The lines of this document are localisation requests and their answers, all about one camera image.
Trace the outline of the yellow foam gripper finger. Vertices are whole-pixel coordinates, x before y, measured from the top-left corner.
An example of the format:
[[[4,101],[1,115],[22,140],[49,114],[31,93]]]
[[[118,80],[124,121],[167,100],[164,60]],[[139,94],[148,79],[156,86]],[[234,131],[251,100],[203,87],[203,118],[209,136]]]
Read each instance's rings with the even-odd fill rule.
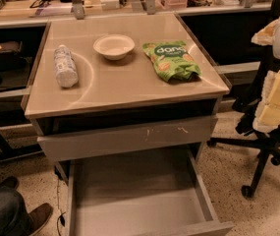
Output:
[[[280,125],[280,70],[268,71],[262,88],[262,100],[257,107],[257,124]]]

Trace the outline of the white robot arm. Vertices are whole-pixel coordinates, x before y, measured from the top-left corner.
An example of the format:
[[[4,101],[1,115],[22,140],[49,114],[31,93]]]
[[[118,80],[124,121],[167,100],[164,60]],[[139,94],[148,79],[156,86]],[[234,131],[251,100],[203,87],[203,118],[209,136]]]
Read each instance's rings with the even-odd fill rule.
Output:
[[[280,60],[280,17],[256,33],[253,43],[271,44],[273,55]],[[268,71],[263,82],[261,101],[257,105],[252,126],[262,133],[270,133],[280,125],[280,70]]]

